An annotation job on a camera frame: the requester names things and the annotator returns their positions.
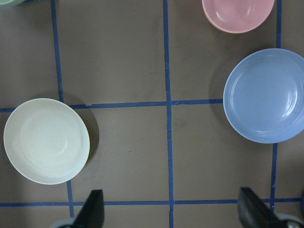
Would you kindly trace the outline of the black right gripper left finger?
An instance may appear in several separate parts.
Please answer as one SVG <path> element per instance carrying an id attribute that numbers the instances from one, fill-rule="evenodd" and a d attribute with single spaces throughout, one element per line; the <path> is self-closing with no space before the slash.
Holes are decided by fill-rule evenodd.
<path id="1" fill-rule="evenodd" d="M 92 190 L 73 222 L 76 228 L 102 228 L 105 219 L 102 190 Z"/>

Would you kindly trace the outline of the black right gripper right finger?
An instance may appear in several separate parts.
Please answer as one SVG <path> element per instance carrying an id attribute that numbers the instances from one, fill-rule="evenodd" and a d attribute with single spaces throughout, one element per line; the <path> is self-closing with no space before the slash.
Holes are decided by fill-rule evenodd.
<path id="1" fill-rule="evenodd" d="M 285 227 L 285 222 L 280 220 L 249 187 L 239 189 L 237 212 L 243 228 Z"/>

